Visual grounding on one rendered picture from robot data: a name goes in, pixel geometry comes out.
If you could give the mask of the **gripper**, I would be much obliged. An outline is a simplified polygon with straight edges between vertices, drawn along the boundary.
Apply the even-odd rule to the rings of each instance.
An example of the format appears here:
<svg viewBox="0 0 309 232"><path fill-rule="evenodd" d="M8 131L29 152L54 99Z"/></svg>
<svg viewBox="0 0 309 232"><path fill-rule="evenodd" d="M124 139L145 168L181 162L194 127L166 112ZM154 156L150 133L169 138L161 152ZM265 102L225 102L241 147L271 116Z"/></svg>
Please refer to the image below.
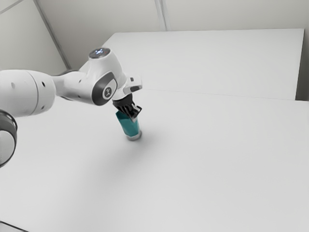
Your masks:
<svg viewBox="0 0 309 232"><path fill-rule="evenodd" d="M113 100L112 103L120 112L126 115L130 115L131 121L136 121L137 115L142 110L140 106L134 103L132 94L128 94L119 100Z"/></svg>

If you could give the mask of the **teal faceted mug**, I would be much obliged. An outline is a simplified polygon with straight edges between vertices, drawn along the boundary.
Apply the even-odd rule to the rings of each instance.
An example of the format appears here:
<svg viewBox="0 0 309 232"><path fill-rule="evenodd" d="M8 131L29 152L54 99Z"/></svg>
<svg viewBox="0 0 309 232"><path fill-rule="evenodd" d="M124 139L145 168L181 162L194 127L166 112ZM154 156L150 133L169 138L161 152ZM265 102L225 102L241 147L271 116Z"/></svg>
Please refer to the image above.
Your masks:
<svg viewBox="0 0 309 232"><path fill-rule="evenodd" d="M140 139L142 132L139 127L138 119L131 120L126 114L117 111L116 117L122 127L122 130L130 141L136 141Z"/></svg>

